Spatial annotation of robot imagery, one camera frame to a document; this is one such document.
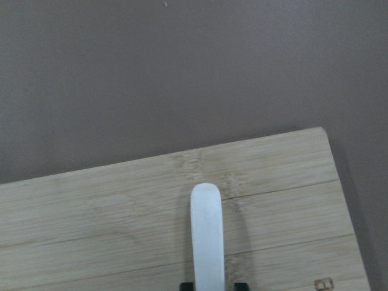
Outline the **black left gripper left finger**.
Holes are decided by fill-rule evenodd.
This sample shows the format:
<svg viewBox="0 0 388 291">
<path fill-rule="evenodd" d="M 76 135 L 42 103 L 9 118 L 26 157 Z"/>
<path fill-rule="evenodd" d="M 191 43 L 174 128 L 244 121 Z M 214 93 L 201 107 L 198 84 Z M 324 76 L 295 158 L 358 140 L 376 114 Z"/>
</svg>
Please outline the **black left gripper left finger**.
<svg viewBox="0 0 388 291">
<path fill-rule="evenodd" d="M 193 291 L 193 282 L 182 282 L 179 291 Z"/>
</svg>

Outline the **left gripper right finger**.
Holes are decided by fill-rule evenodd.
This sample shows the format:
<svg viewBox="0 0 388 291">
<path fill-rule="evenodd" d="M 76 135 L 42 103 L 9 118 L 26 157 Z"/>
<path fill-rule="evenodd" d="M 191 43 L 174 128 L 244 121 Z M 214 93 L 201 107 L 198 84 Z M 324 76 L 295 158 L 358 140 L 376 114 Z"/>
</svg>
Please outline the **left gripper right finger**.
<svg viewBox="0 0 388 291">
<path fill-rule="evenodd" d="M 242 282 L 234 283 L 233 291 L 249 291 L 249 285 Z"/>
</svg>

